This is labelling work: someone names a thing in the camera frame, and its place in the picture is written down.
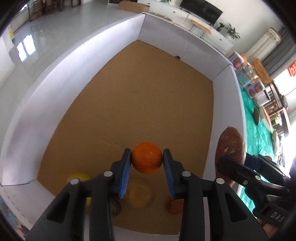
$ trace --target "red decoration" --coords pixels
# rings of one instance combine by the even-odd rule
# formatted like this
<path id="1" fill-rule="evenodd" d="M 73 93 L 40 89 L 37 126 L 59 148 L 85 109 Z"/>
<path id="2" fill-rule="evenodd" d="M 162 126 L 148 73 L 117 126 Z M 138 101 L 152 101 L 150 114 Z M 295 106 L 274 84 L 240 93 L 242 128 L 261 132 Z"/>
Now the red decoration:
<path id="1" fill-rule="evenodd" d="M 294 61 L 294 62 L 290 65 L 290 67 L 288 68 L 288 70 L 289 70 L 289 74 L 290 74 L 290 76 L 291 76 L 291 77 L 295 77 L 295 75 L 296 75 L 296 61 Z"/>

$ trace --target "white tiled floor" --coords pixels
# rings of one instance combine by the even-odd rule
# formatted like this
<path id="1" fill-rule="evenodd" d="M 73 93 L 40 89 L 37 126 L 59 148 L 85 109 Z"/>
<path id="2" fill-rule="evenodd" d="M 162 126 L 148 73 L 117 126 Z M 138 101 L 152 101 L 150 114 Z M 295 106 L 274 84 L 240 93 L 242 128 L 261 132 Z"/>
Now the white tiled floor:
<path id="1" fill-rule="evenodd" d="M 15 46 L 9 54 L 16 68 L 0 88 L 0 149 L 14 112 L 39 75 L 73 44 L 103 26 L 132 15 L 135 13 L 107 8 L 107 0 L 95 0 L 42 16 L 15 34 Z M 24 41 L 28 35 L 32 35 L 33 45 L 30 37 Z M 23 62 L 17 49 L 20 42 L 26 49 Z"/>

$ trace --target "cardboard floor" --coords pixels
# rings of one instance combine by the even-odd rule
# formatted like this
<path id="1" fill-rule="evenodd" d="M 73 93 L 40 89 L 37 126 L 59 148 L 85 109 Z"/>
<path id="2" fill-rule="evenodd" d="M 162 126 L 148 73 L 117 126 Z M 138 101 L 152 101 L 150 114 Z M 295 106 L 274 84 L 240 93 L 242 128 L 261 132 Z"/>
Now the cardboard floor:
<path id="1" fill-rule="evenodd" d="M 57 195 L 74 172 L 95 178 L 120 160 L 124 148 L 152 142 L 202 176 L 213 119 L 213 84 L 177 58 L 136 41 L 112 58 L 83 89 L 58 125 L 38 180 Z M 163 167 L 144 175 L 154 202 L 135 209 L 122 201 L 115 226 L 152 234 L 177 234 L 181 214 L 171 215 Z"/>

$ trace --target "television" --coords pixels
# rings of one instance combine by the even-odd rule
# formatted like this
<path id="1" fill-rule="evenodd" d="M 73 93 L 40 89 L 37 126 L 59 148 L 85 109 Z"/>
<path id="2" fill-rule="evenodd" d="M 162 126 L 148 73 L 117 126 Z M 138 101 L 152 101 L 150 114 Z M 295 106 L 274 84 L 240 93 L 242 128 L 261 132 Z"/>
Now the television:
<path id="1" fill-rule="evenodd" d="M 212 26 L 223 13 L 220 9 L 205 0 L 183 0 L 180 7 L 200 16 Z"/>

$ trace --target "gray curtain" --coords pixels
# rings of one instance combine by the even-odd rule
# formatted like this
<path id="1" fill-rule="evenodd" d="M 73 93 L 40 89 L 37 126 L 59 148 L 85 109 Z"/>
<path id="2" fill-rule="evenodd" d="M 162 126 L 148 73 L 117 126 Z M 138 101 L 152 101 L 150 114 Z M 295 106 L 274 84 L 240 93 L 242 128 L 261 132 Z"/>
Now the gray curtain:
<path id="1" fill-rule="evenodd" d="M 281 43 L 262 62 L 272 79 L 288 68 L 296 59 L 296 45 L 289 31 L 282 27 L 279 35 Z"/>

